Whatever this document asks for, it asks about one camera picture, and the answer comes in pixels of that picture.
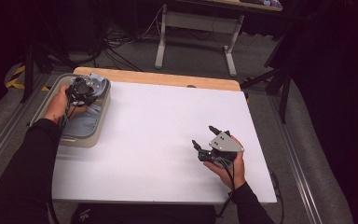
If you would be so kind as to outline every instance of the desk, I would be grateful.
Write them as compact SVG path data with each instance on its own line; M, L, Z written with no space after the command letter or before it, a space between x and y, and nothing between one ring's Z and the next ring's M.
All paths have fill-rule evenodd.
M207 144L214 134L207 124L212 124L220 129L229 127L240 141L246 142L246 178L260 202L276 202L238 83L91 68L77 68L74 73L90 72L113 81L112 101L95 147L59 147L53 199L96 203L223 203L229 189L198 161L191 143L195 139L203 148L209 148ZM129 83L132 81L158 85ZM199 87L183 88L188 84ZM208 99L209 94L226 96L227 111L222 114L221 109L212 109L221 104L221 99Z
M239 0L206 0L199 2L212 2L217 4L226 4L235 7L251 7L262 10L280 11L280 7L267 7L260 6L257 4L242 3ZM236 20L220 17L210 17L194 15L189 13L182 13L176 11L169 11L167 4L163 6L162 17L161 17L161 32L158 44L158 52L156 56L155 67L160 69L162 67L162 61L164 58L165 51L165 30L167 26L195 29L208 31L213 33L231 34L231 41L229 45L224 46L224 52L226 55L228 72L232 77L237 75L234 61L232 59L231 52L234 48L235 42L237 41L238 34L240 33L241 26L243 23L244 16L240 15Z

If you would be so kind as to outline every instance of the black sleeve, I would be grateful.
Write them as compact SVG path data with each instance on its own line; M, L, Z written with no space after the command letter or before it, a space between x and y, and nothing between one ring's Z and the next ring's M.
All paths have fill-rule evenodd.
M257 200L257 197L247 182L234 190L232 201L237 204L238 220L240 221L240 224L274 223Z
M48 200L61 131L40 119L0 178L0 223L48 223Z

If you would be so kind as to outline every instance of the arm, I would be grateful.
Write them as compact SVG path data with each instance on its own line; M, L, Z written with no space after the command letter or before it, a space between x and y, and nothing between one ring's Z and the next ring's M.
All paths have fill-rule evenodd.
M272 223L272 219L261 206L257 197L252 192L248 183L245 180L245 166L243 162L243 153L237 153L237 158L234 161L235 174L234 176L235 189L231 186L231 181L228 177L227 171L221 167L214 165L211 162L205 161L204 165L207 166L212 172L220 176L222 182L229 188L233 189L232 201L237 205L238 220L240 224L252 223L252 224L269 224Z
M48 223L48 199L61 132L56 125L67 100L65 87L36 122L0 178L0 223Z

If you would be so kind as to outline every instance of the white tabletop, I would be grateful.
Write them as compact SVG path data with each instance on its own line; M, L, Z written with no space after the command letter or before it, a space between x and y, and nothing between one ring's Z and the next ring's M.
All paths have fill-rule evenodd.
M223 203L229 188L203 166L191 140L211 149L208 126L245 148L246 179L261 203L276 197L241 91L112 82L95 147L59 147L55 200L98 203Z

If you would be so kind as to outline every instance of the gray carpet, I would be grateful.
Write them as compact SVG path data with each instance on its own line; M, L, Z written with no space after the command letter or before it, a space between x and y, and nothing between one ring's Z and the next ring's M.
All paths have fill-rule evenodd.
M237 77L228 75L225 56L221 46L229 40L228 35L213 35L207 41L200 41L181 30L170 29L167 32L167 47L163 67L154 68L158 48L158 37L145 41L123 45L116 49L124 58L146 72L176 74L195 77L216 77L235 79L242 82L245 77L256 77L268 71L263 65L275 48L277 42L267 36L240 35L233 50L234 63L238 72ZM88 57L83 54L72 54L72 60ZM114 66L103 53L96 59L99 67ZM93 66L92 63L82 66ZM121 69L130 70L129 67L118 64ZM64 66L55 66L47 86L51 86L58 75L71 72ZM2 132L12 111L21 99L22 90L9 89L9 93L0 101L0 132ZM21 144L22 138L28 128L36 109L41 105L45 91L37 91L37 96L28 108L25 116L16 127L5 150L0 156L0 175L4 171L13 153ZM282 139L277 120L274 118L269 98L262 91L250 94L249 104L255 128L268 167L279 179L280 189L284 200L284 223L312 223L305 209L298 190L293 170L288 162L287 149ZM352 223L351 213L343 197L336 179L331 174L322 148L312 128L307 108L301 94L292 83L287 108L287 125L297 156L303 167L305 176L310 184L314 201L317 205L323 223ZM76 207L76 203L55 203L56 213L61 223L69 223L69 218ZM280 222L282 207L280 203L266 204L266 210L276 223ZM239 223L236 216L235 204L231 204L225 218L217 223Z

